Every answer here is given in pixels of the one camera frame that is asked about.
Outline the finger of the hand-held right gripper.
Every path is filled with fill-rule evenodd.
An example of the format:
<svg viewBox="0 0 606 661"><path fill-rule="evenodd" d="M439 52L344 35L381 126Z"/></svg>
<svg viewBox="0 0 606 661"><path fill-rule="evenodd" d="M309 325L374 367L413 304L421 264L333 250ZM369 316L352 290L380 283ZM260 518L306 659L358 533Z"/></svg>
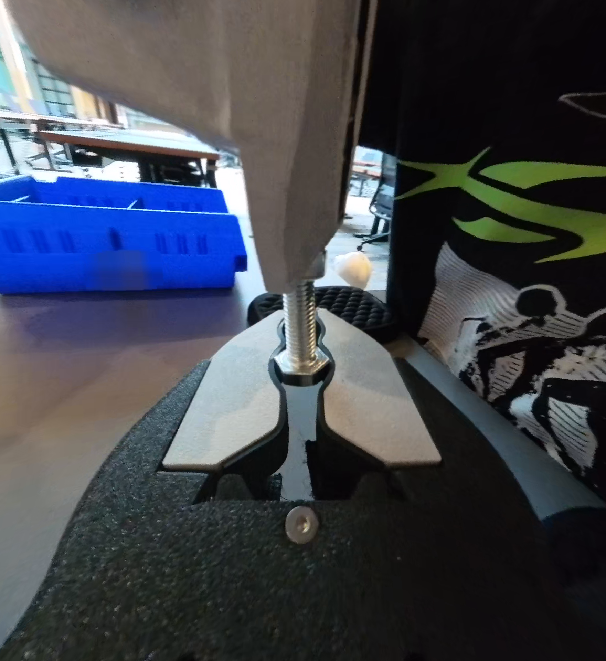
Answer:
<svg viewBox="0 0 606 661"><path fill-rule="evenodd" d="M266 289L343 217L361 114L360 1L8 1L59 78L240 157Z"/></svg>
<svg viewBox="0 0 606 661"><path fill-rule="evenodd" d="M370 75L373 34L375 31L377 1L356 1L355 18L350 31L350 74L347 91L347 121L342 145L341 169L341 222L346 216L355 150L358 145L364 117L365 95Z"/></svg>

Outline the silver hex bolt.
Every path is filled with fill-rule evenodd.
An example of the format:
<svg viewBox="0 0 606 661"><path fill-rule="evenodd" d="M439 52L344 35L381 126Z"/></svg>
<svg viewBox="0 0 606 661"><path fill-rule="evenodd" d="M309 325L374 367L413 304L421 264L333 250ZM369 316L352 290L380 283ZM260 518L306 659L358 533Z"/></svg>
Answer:
<svg viewBox="0 0 606 661"><path fill-rule="evenodd" d="M284 350L300 360L311 360L323 352L317 344L315 281L325 274L326 252L317 255L305 275L289 293L284 293Z"/></svg>

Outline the black office chair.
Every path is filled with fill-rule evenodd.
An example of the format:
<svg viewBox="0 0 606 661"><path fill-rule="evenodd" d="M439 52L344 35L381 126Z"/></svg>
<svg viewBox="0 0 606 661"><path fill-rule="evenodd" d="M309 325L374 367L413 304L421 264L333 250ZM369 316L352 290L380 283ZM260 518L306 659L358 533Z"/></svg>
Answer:
<svg viewBox="0 0 606 661"><path fill-rule="evenodd" d="M387 243L390 240L391 216L394 201L394 187L379 181L370 202L373 222L369 233L355 234L359 239L357 252L363 252L369 244Z"/></svg>

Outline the blue plastic bin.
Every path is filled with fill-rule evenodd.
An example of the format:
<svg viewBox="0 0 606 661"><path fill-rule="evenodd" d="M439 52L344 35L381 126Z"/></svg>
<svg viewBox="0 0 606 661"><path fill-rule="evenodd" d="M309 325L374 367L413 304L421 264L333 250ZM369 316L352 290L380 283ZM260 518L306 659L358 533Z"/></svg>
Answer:
<svg viewBox="0 0 606 661"><path fill-rule="evenodd" d="M0 180L0 294L231 289L247 270L216 188Z"/></svg>

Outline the black textured pad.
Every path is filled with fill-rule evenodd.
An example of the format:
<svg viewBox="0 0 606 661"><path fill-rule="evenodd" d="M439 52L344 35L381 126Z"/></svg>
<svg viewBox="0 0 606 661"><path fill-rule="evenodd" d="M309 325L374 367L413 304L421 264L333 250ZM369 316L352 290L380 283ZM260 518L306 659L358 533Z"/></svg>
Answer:
<svg viewBox="0 0 606 661"><path fill-rule="evenodd" d="M393 342L401 332L396 315L372 293L350 286L315 288L315 305L360 329L381 344ZM282 295L263 293L250 302L247 324L253 326L283 309Z"/></svg>

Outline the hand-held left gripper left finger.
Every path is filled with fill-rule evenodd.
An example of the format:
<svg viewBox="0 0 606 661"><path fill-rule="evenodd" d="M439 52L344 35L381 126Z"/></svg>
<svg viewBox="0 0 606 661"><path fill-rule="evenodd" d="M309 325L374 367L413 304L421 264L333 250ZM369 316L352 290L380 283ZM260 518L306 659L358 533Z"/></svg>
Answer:
<svg viewBox="0 0 606 661"><path fill-rule="evenodd" d="M269 361L282 315L270 315L216 351L163 459L168 470L218 470L276 431L280 391Z"/></svg>

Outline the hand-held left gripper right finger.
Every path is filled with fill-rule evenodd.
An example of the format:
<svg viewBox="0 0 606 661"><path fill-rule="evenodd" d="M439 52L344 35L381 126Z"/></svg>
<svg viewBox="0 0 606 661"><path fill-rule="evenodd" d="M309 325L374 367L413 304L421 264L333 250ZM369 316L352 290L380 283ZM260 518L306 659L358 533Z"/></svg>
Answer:
<svg viewBox="0 0 606 661"><path fill-rule="evenodd" d="M323 391L330 431L390 469L439 465L439 450L390 352L331 312L318 316L334 364Z"/></svg>

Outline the small white lump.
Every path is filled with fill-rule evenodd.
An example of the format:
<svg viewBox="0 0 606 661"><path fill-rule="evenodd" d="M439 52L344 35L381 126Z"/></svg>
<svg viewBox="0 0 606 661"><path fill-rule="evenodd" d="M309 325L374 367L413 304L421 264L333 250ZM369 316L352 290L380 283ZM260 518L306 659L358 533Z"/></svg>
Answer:
<svg viewBox="0 0 606 661"><path fill-rule="evenodd" d="M373 273L372 261L363 251L340 254L333 260L334 271L350 287L365 290Z"/></svg>

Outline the silver hex nut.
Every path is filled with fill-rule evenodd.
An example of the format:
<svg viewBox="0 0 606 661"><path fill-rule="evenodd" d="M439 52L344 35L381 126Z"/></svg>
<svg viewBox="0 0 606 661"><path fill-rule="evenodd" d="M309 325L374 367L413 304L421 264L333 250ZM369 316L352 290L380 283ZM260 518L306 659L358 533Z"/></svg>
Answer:
<svg viewBox="0 0 606 661"><path fill-rule="evenodd" d="M285 385L311 387L322 382L330 369L331 361L323 352L316 352L311 360L300 360L284 350L274 358L278 378Z"/></svg>

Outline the wooden office desk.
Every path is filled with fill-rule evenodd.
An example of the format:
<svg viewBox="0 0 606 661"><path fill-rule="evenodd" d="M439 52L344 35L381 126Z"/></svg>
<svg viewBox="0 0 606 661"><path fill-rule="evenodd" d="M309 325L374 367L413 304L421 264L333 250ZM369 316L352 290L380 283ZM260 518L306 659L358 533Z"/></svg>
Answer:
<svg viewBox="0 0 606 661"><path fill-rule="evenodd" d="M134 162L143 183L217 188L220 153L193 136L137 129L41 130L37 135L67 147L78 167Z"/></svg>

